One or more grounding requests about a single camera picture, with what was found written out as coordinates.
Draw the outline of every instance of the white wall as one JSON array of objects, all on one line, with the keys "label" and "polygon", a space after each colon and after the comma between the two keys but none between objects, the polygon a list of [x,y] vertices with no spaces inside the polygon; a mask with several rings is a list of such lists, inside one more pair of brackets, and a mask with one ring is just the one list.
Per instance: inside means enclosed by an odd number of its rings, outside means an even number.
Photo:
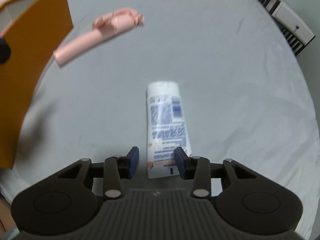
[{"label": "white wall", "polygon": [[[308,84],[320,127],[320,0],[283,1],[303,19],[316,35],[297,59]],[[310,240],[315,239],[318,235],[320,235],[320,205]]]}]

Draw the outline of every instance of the pink foam piece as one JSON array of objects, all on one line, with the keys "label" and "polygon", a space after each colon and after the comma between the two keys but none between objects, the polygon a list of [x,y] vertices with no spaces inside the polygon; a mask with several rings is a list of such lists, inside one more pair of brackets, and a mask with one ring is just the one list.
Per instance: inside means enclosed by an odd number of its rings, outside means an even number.
[{"label": "pink foam piece", "polygon": [[108,13],[92,23],[91,31],[56,49],[53,56],[58,65],[62,66],[95,45],[130,30],[138,24],[144,24],[144,17],[133,9],[122,8]]}]

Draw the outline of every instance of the barcode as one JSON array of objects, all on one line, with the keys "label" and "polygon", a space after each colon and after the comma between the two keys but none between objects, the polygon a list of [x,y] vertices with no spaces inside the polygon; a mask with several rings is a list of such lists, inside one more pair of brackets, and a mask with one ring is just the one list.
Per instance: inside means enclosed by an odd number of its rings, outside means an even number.
[{"label": "barcode", "polygon": [[174,118],[182,118],[180,100],[172,99],[172,111]]},{"label": "barcode", "polygon": [[171,124],[171,105],[167,104],[159,104],[151,106],[151,125],[164,125]]}]

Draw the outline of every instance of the white cabinet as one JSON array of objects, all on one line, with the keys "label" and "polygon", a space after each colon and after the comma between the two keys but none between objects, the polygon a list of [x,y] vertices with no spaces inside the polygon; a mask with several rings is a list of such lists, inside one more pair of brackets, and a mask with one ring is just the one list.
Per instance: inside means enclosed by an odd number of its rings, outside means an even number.
[{"label": "white cabinet", "polygon": [[285,3],[281,2],[273,17],[293,33],[304,45],[315,36],[303,20]]}]

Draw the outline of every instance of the black object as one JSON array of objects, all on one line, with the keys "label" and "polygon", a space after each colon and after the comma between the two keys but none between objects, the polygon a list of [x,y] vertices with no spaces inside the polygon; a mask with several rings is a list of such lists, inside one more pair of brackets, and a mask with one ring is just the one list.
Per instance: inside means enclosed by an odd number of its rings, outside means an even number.
[{"label": "black object", "polygon": [[4,38],[0,38],[0,64],[4,64],[11,55],[11,49]]},{"label": "black object", "polygon": [[231,159],[210,168],[202,164],[207,159],[189,158],[182,148],[175,150],[175,158],[182,178],[191,179],[191,171],[194,173],[194,189],[209,190],[203,182],[221,178],[223,191],[209,199],[218,214],[235,228],[255,235],[275,235],[297,227],[301,201],[279,184]]},{"label": "black object", "polygon": [[[174,154],[181,177],[194,180],[190,195],[131,189],[124,196],[120,179],[134,175],[137,147],[104,163],[82,159],[14,199],[16,240],[301,239],[294,233],[302,215],[295,194],[233,160],[189,158],[180,147]],[[91,192],[93,177],[103,178],[103,198]],[[221,178],[216,197],[211,178]]]}]

